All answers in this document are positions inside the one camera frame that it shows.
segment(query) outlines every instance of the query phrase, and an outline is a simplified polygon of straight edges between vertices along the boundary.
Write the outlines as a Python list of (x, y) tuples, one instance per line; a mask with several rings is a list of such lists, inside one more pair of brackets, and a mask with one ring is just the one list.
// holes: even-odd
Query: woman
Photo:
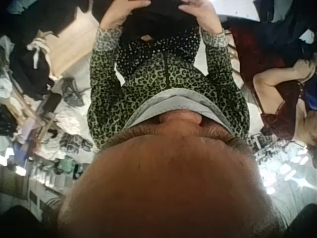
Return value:
[[(300, 59), (292, 68), (273, 68), (254, 76), (254, 89), (263, 113), (261, 117), (279, 138), (316, 146), (317, 112), (308, 112), (302, 85), (315, 70), (315, 63)], [(276, 88), (276, 85), (283, 82), (288, 82), (287, 86), (297, 97), (285, 101), (285, 95), (280, 94)]]
[[(315, 156), (317, 115), (308, 110), (301, 84), (313, 75), (315, 63), (299, 60), (294, 67), (285, 68), (280, 55), (261, 49), (251, 24), (231, 22), (230, 29), (244, 81), (242, 94), (247, 102), (261, 108), (264, 131), (307, 143)], [(317, 168), (317, 159), (313, 162)]]
[[(246, 139), (250, 125), (247, 104), (233, 80), (225, 33), (211, 2), (184, 0), (179, 6), (179, 10), (195, 16), (201, 28), (208, 76), (193, 66), (201, 42), (198, 27), (157, 41), (119, 45), (126, 17), (132, 10), (150, 4), (115, 0), (100, 23), (91, 58), (92, 103), (88, 113), (96, 145), (102, 147), (123, 130), (176, 109), (195, 111), (212, 120), (218, 118), (217, 122), (224, 121), (234, 136)], [(115, 75), (115, 62), (125, 79), (122, 87)], [(171, 97), (182, 97), (180, 104), (188, 99), (191, 103), (181, 107), (173, 104), (170, 109), (165, 106), (142, 116)]]

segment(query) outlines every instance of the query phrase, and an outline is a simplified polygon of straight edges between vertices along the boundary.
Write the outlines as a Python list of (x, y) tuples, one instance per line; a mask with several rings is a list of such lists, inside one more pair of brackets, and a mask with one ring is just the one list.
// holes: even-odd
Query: skin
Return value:
[(239, 237), (273, 220), (250, 149), (188, 110), (112, 139), (59, 214), (60, 227), (82, 237)]
[[(255, 75), (254, 89), (261, 103), (264, 114), (276, 114), (284, 100), (276, 85), (298, 80), (305, 83), (316, 72), (316, 63), (299, 59), (292, 68), (272, 68)], [(296, 124), (293, 140), (316, 146), (316, 112), (306, 112), (305, 102), (299, 99), (296, 105)]]

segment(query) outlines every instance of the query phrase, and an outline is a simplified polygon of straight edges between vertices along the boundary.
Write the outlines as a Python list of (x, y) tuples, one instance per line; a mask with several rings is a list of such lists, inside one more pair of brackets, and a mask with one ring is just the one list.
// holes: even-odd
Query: ceiling light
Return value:
[(295, 156), (295, 157), (293, 157), (292, 159), (291, 159), (291, 162), (293, 162), (293, 163), (299, 163), (300, 162), (300, 160), (302, 159), (302, 157), (300, 157), (300, 156)]
[(20, 166), (16, 166), (16, 171), (18, 175), (20, 176), (25, 176), (26, 175), (26, 170)]
[(287, 174), (288, 172), (290, 172), (291, 169), (292, 169), (292, 168), (291, 168), (289, 165), (285, 164), (285, 165), (282, 165), (282, 166), (279, 168), (279, 171), (280, 171), (280, 173), (281, 173), (282, 175), (285, 175), (285, 174)]
[(0, 155), (0, 165), (7, 166), (6, 158)]
[(298, 155), (305, 155), (307, 154), (308, 150), (306, 148), (304, 148), (303, 150), (298, 151)]
[(305, 163), (307, 163), (307, 161), (309, 160), (308, 156), (305, 156), (301, 162), (300, 162), (300, 165), (304, 165)]
[(264, 187), (270, 187), (273, 183), (276, 182), (275, 176), (270, 176), (267, 180), (263, 182)]
[(273, 193), (275, 193), (275, 188), (274, 188), (274, 187), (268, 187), (268, 188), (266, 189), (266, 193), (267, 193), (268, 195), (272, 195)]
[(296, 174), (296, 170), (292, 170), (287, 176), (285, 176), (285, 181), (290, 180)]
[(295, 182), (298, 183), (299, 187), (309, 187), (310, 186), (310, 183), (307, 182), (307, 180), (305, 178), (296, 179)]
[(5, 151), (5, 158), (8, 159), (10, 155), (14, 155), (14, 151), (12, 148), (7, 148), (7, 150)]

